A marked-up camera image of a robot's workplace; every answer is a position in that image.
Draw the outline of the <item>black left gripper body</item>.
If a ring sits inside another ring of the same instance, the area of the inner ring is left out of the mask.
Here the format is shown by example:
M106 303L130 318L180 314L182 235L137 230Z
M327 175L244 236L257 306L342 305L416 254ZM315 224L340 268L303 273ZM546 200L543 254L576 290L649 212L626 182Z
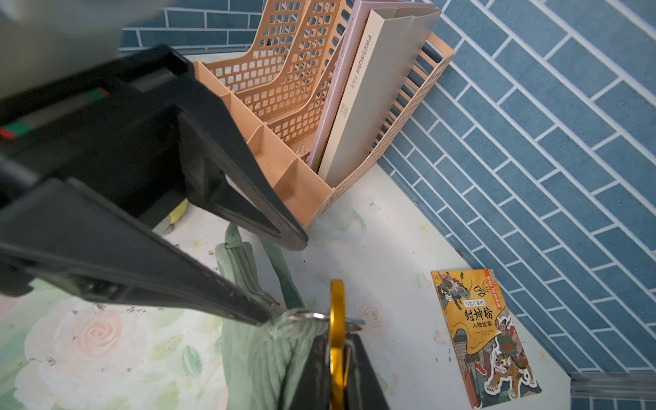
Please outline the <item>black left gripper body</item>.
M193 64L167 46L13 98L1 114L1 208L49 179L73 180L153 232L187 198L179 79Z

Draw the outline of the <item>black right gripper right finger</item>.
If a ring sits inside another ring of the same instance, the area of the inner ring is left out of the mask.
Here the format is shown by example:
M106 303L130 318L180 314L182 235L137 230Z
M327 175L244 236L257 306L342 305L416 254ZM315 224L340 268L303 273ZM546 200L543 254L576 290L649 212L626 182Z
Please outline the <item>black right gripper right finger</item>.
M359 335L348 334L350 364L345 387L345 408L350 410L389 410L372 362Z

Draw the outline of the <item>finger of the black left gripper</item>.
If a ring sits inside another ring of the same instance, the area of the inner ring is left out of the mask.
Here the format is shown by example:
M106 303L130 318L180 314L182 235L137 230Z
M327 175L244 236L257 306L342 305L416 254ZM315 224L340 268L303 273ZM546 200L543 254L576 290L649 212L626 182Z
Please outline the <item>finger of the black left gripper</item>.
M49 179L1 208L1 293L40 278L87 302L193 309L250 325L268 310L78 181Z
M179 153L190 202L285 249L305 249L307 233L268 183L227 106L199 81L179 82Z

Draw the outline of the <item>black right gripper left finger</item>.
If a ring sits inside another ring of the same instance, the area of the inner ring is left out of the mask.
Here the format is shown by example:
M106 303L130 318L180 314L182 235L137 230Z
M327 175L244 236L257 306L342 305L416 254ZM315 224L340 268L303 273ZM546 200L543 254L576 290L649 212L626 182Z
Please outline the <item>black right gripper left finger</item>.
M328 336L314 339L302 370L291 410L328 410L331 403L331 374L328 364Z

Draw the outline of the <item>gold carabiner clip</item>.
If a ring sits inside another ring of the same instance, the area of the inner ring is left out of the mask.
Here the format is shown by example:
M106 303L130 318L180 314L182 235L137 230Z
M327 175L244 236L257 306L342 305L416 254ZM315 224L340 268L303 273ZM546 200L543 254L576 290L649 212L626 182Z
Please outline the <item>gold carabiner clip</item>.
M331 408L345 409L345 373L343 350L346 339L345 287L342 280L331 281L331 305L329 325L329 366L331 373Z

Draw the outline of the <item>green fabric bag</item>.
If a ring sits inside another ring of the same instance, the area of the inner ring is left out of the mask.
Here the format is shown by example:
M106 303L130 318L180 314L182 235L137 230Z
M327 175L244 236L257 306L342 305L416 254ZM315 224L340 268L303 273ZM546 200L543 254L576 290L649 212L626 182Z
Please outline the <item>green fabric bag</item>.
M263 246L278 276L283 302L261 288L253 247L242 240L236 225L229 225L224 242L215 248L222 278L262 304L270 315L261 326L236 321L227 321L223 326L220 353L229 409L290 409L314 339L329 337L330 312L321 314L306 309L281 249L269 242ZM346 339L359 328L359 324L346 318ZM346 339L345 382L350 364Z

